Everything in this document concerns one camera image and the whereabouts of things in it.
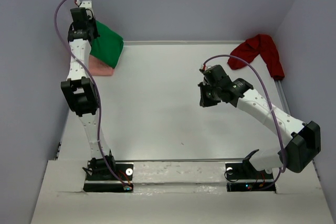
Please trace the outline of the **green t-shirt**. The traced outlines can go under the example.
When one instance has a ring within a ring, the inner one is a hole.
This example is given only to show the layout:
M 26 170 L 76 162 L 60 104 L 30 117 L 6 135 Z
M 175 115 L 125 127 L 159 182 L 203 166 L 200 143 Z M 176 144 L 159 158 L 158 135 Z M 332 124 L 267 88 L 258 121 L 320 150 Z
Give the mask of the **green t-shirt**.
M 124 47 L 124 40 L 105 24 L 96 21 L 99 37 L 94 39 L 90 54 L 111 68 L 115 68 Z

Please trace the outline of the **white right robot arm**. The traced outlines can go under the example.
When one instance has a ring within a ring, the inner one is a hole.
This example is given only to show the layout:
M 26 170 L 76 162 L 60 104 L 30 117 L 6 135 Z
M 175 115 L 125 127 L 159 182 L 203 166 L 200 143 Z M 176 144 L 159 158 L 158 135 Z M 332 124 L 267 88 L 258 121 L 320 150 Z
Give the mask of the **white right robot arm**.
M 268 150 L 256 149 L 244 159 L 241 171 L 253 178 L 261 171 L 285 168 L 300 173 L 321 151 L 320 126 L 293 118 L 272 103 L 268 103 L 252 84 L 242 78 L 231 80 L 220 65 L 200 70 L 203 81 L 198 84 L 203 108 L 220 102 L 254 117 L 263 126 L 280 137 L 278 146 Z

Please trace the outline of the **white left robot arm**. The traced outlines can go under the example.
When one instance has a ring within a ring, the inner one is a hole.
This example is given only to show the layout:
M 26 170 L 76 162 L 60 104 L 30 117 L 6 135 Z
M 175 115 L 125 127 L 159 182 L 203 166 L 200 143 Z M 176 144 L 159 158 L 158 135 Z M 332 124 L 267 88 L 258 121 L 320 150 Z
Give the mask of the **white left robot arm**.
M 68 77 L 61 82 L 61 90 L 69 105 L 81 121 L 90 147 L 91 160 L 83 170 L 96 179 L 120 178 L 110 147 L 101 129 L 101 101 L 97 85 L 88 70 L 91 44 L 99 34 L 96 20 L 88 15 L 89 9 L 77 7 L 70 10 L 72 23 L 68 31 L 71 61 Z

